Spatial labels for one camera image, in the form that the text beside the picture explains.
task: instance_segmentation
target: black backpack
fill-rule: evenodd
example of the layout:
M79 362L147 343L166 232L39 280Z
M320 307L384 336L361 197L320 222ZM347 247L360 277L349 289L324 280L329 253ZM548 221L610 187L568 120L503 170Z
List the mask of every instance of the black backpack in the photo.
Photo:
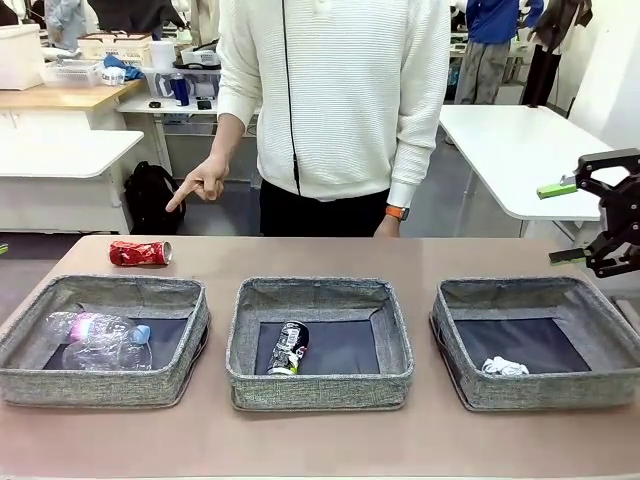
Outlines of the black backpack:
M173 212L165 207L178 184L158 165L140 162L125 183L125 197L133 220L134 235L175 235L187 212L182 202Z

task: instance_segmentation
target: smartwatch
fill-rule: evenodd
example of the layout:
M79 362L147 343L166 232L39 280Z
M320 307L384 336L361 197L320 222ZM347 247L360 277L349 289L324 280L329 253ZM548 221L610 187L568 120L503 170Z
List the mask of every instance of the smartwatch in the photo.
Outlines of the smartwatch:
M407 217L409 217L408 208L394 207L391 205L387 205L387 210L385 211L385 213L397 218L400 222L404 222Z

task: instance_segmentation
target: sweater cuff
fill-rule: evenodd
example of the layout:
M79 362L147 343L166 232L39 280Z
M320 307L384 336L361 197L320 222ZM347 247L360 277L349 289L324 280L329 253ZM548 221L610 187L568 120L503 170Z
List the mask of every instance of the sweater cuff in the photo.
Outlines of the sweater cuff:
M238 117L246 130L253 113L255 112L257 102L251 98L238 95L228 87L220 87L218 95L218 118L223 113L230 113L234 117Z
M411 199L417 187L417 185L392 180L387 203L394 207L408 208L411 205Z

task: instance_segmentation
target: fabric basket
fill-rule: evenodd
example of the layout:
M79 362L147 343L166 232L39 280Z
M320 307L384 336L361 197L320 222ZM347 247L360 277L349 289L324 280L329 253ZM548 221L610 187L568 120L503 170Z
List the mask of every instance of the fabric basket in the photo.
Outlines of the fabric basket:
M53 312L119 315L151 325L149 371L63 370ZM69 275L52 280L0 339L0 388L8 403L149 408L175 404L206 342L204 285L146 276Z
M309 329L298 375L267 375L284 322ZM251 278L238 292L227 346L232 402L242 410L402 407L413 355L392 287L352 278Z
M470 410L601 408L633 402L640 337L594 287L571 277L443 282L432 328ZM528 375L481 371L501 356Z

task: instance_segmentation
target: blue shirt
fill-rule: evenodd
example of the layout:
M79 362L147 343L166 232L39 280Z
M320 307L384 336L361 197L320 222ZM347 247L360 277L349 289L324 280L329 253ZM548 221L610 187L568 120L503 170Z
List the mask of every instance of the blue shirt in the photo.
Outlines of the blue shirt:
M466 11L469 40L490 45L510 42L518 29L519 3L518 0L469 0ZM544 10L544 0L531 0L530 5L525 24L533 28Z

